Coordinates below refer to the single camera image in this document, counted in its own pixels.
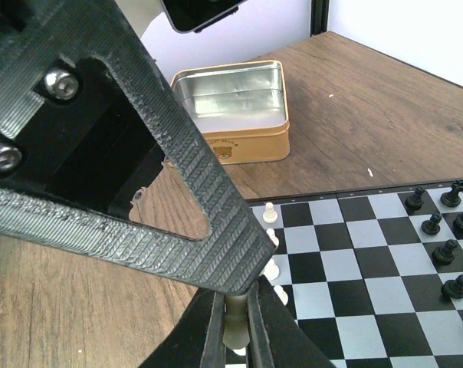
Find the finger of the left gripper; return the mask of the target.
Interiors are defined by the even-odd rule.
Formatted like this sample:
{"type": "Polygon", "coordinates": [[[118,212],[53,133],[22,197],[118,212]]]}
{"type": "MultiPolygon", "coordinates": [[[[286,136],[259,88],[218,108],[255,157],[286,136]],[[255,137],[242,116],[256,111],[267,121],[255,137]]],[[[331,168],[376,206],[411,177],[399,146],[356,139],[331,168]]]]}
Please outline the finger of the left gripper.
{"type": "Polygon", "coordinates": [[[0,1],[0,235],[229,295],[273,253],[114,1],[0,1]],[[164,159],[201,238],[130,221],[164,159]]]}

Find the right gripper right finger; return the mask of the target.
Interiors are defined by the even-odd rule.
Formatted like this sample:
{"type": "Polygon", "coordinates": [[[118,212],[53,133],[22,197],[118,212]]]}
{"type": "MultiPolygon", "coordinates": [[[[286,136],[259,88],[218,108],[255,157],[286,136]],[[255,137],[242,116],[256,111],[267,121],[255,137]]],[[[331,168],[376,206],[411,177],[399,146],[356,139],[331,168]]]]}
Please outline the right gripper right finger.
{"type": "Polygon", "coordinates": [[[332,367],[327,356],[296,325],[266,279],[248,291],[248,367],[332,367]]]}

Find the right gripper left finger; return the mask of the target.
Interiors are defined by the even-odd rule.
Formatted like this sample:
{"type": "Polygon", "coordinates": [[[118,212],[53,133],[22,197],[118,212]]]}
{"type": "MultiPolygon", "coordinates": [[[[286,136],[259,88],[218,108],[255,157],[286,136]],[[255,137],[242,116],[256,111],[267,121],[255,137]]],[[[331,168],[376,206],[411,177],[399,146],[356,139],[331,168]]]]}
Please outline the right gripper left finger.
{"type": "Polygon", "coordinates": [[[140,368],[224,367],[224,316],[224,295],[198,289],[169,336],[140,368]]]}

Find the white chess piece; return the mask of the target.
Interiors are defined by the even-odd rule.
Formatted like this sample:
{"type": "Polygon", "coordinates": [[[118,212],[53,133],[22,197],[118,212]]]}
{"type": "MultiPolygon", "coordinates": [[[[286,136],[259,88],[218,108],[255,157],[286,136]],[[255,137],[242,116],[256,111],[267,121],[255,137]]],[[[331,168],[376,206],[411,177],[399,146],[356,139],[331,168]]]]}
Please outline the white chess piece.
{"type": "Polygon", "coordinates": [[[279,214],[273,202],[265,203],[262,218],[267,224],[275,224],[278,221],[279,214]]]}
{"type": "Polygon", "coordinates": [[[225,329],[223,344],[230,350],[241,350],[250,343],[248,331],[248,296],[225,296],[225,329]]]}
{"type": "Polygon", "coordinates": [[[282,304],[286,306],[289,301],[289,296],[287,292],[285,291],[285,289],[281,285],[275,285],[274,292],[280,298],[282,304]]]}
{"type": "Polygon", "coordinates": [[[273,228],[267,228],[266,233],[269,236],[270,240],[273,242],[275,248],[280,244],[279,238],[276,236],[275,230],[273,228]]]}

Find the white chess pawn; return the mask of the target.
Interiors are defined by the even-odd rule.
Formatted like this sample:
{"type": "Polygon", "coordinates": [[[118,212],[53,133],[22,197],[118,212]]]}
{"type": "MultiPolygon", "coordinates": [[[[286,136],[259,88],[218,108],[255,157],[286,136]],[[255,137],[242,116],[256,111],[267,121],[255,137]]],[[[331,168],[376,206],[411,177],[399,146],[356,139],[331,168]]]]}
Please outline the white chess pawn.
{"type": "Polygon", "coordinates": [[[279,277],[280,269],[273,258],[268,261],[261,274],[264,275],[269,281],[273,281],[279,277]]]}

